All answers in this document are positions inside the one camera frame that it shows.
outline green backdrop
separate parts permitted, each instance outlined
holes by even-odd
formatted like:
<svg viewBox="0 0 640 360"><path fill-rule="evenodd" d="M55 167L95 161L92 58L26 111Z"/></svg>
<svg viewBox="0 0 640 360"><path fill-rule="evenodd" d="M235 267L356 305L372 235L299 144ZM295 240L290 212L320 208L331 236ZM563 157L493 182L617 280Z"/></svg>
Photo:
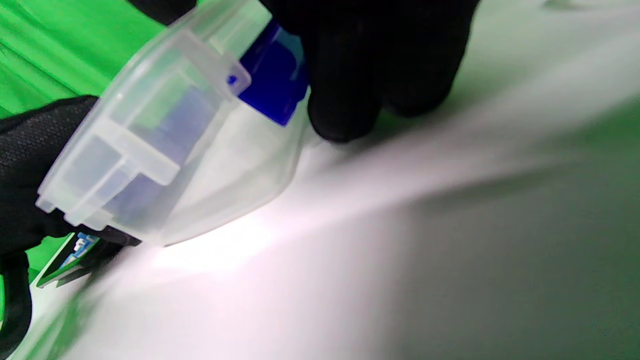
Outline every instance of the green backdrop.
<svg viewBox="0 0 640 360"><path fill-rule="evenodd" d="M125 0L2 0L0 119L56 99L100 95L161 30ZM32 281L65 240L46 238L28 251Z"/></svg>

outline plastic case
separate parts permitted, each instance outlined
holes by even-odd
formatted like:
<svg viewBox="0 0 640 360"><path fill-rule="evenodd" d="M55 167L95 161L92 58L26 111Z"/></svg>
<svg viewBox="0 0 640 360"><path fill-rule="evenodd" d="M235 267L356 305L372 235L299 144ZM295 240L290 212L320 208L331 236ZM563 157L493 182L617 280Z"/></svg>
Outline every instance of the plastic case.
<svg viewBox="0 0 640 360"><path fill-rule="evenodd" d="M276 197L300 155L304 101L283 126L238 98L252 81L238 59L270 18L256 0L210 1L153 39L70 139L36 205L171 245Z"/></svg>

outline plastic latch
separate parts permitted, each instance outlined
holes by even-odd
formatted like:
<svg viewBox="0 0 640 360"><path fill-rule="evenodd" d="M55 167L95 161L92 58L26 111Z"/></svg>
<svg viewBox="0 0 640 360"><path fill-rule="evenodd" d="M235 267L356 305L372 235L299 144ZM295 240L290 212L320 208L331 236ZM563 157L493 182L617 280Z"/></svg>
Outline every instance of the plastic latch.
<svg viewBox="0 0 640 360"><path fill-rule="evenodd" d="M309 86L300 38L272 20L240 63L252 82L239 98L278 125L286 126ZM232 84L235 79L229 77L228 81Z"/></svg>

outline black glove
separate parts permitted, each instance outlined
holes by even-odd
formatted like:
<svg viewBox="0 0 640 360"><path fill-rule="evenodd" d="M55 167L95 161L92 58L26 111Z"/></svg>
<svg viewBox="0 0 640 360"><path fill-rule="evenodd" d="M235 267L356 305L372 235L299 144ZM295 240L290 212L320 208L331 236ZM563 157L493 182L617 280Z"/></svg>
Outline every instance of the black glove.
<svg viewBox="0 0 640 360"><path fill-rule="evenodd" d="M62 237L74 231L110 242L111 250L140 243L110 227L101 232L72 227L62 212L47 214L35 206L42 179L96 100L91 96L60 100L0 120L0 275L4 284L0 359L20 344L31 321L25 250L39 245L47 235Z"/></svg>
<svg viewBox="0 0 640 360"><path fill-rule="evenodd" d="M165 24L195 0L128 0ZM316 132L348 142L371 131L380 110L404 117L449 94L479 0L261 0L302 39L309 116Z"/></svg>
<svg viewBox="0 0 640 360"><path fill-rule="evenodd" d="M97 100L86 96L0 120L0 255L24 251L45 236L82 231L120 245L139 241L110 227L96 232L72 227L59 210L36 208L37 190L67 140Z"/></svg>

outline blue and white label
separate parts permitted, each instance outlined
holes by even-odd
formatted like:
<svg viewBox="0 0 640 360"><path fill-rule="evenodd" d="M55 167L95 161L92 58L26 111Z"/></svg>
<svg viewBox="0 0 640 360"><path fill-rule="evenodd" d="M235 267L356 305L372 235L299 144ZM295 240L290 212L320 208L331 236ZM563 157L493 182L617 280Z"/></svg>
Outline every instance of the blue and white label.
<svg viewBox="0 0 640 360"><path fill-rule="evenodd" d="M89 249L98 241L100 240L99 238L96 238L95 236L91 236L91 235L87 235L87 234L83 234L83 233L78 233L76 235L76 244L74 245L74 252L73 254L69 254L69 256L67 256L67 258L64 260L64 262L62 262L62 265L60 265L59 268L63 268L67 265L69 265L70 263L72 263L75 260L78 260L79 258L83 257L87 251L89 251Z"/></svg>

